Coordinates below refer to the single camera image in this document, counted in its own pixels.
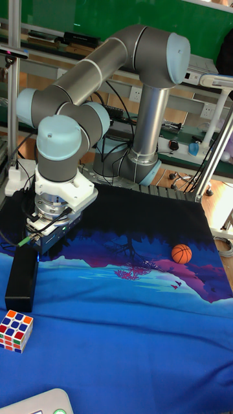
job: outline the electrical outlet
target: electrical outlet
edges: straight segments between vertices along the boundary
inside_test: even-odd
[[[201,113],[201,118],[212,119],[214,116],[215,108],[216,105],[213,103],[205,103]]]
[[[142,96],[142,88],[138,88],[136,86],[132,86],[131,91],[130,91],[130,95],[129,95],[129,100],[132,102],[140,102],[140,98]]]

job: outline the green cable connector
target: green cable connector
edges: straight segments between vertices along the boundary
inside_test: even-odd
[[[28,243],[30,241],[30,237],[29,236],[27,236],[26,238],[24,238],[22,241],[20,241],[19,243],[18,243],[18,246],[19,247],[22,247],[23,245],[25,245],[26,243]]]

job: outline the light blue joint cap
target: light blue joint cap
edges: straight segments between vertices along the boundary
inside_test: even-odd
[[[31,127],[32,123],[32,99],[36,89],[26,88],[20,92],[16,100],[16,114],[20,121]]]
[[[103,107],[103,105],[100,105],[97,102],[87,102],[84,103],[84,105],[88,105],[91,106],[97,113],[101,124],[102,124],[102,137],[104,136],[104,134],[106,134],[107,130],[109,129],[110,126],[110,117],[106,111],[106,109]]]
[[[47,116],[39,123],[36,143],[48,160],[67,160],[79,150],[81,142],[80,126],[68,116]]]
[[[154,165],[152,170],[143,178],[143,180],[139,183],[141,186],[149,186],[153,179],[155,178],[159,168],[161,167],[162,162],[160,160]]]
[[[181,83],[190,61],[190,43],[188,39],[171,33],[168,38],[166,58],[168,72],[173,83]]]

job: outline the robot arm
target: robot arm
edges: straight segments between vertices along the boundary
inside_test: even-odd
[[[77,222],[78,214],[96,198],[96,190],[77,172],[78,160],[109,128],[107,111],[95,102],[84,103],[119,67],[139,73],[144,84],[133,145],[119,175],[146,185],[145,177],[158,168],[156,147],[169,90],[181,83],[190,59],[188,40],[143,25],[127,27],[112,35],[44,91],[25,89],[17,99],[17,115],[38,127],[36,168],[37,221],[28,221],[37,239],[44,236],[46,251],[52,238],[44,224],[58,218],[57,227]],[[59,217],[66,207],[67,217]]]
[[[159,91],[168,90],[182,82],[189,59],[190,44],[186,38],[143,25],[130,26],[112,35],[44,91],[25,89],[17,100],[17,115],[35,128],[46,116],[54,114],[75,119],[82,128],[82,144],[78,152],[78,158],[81,158],[108,127],[106,115],[100,114],[96,110],[97,106],[82,106],[104,80],[121,66],[137,71],[145,85],[141,106],[146,105],[145,101],[147,105],[151,101],[151,118],[158,109],[161,114],[166,107],[168,93],[160,94]],[[155,140],[161,127],[160,120],[161,116],[159,119],[157,116],[156,124],[159,125],[156,131],[154,122],[150,120],[153,131],[150,131],[146,140],[153,143],[148,145],[150,148],[142,146],[142,153],[148,149],[151,152],[156,150]],[[136,153],[141,150],[138,141],[143,139],[142,128],[146,122],[146,115],[139,113],[139,133],[135,136]]]

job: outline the rubik's cube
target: rubik's cube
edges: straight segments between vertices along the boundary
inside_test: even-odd
[[[8,311],[0,324],[0,348],[22,353],[32,333],[33,318]]]

